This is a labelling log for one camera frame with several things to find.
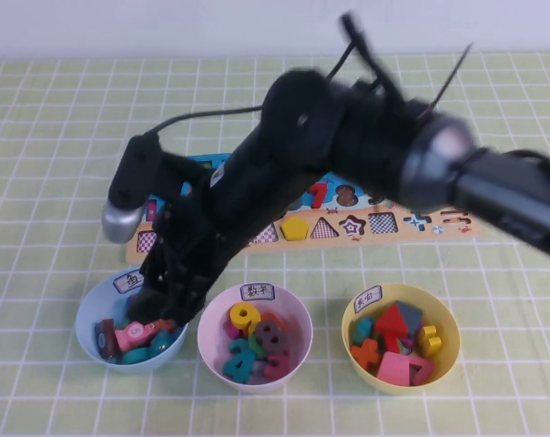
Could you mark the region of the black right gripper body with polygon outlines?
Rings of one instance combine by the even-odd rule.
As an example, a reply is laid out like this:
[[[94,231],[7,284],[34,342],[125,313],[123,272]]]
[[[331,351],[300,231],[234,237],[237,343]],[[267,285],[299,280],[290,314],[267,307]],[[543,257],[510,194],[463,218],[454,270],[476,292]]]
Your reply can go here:
[[[302,168],[258,149],[218,168],[141,153],[140,174],[165,206],[141,267],[148,296],[203,296],[229,261],[302,193]]]

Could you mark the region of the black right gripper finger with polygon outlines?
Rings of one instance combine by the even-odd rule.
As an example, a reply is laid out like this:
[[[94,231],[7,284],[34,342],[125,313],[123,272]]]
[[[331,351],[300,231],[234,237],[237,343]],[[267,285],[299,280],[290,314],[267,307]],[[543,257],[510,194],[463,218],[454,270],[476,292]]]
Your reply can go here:
[[[187,324],[203,308],[203,289],[178,284],[172,289],[165,318],[176,324]]]
[[[140,292],[130,302],[131,320],[160,320],[167,316],[168,284],[162,278],[146,279]]]

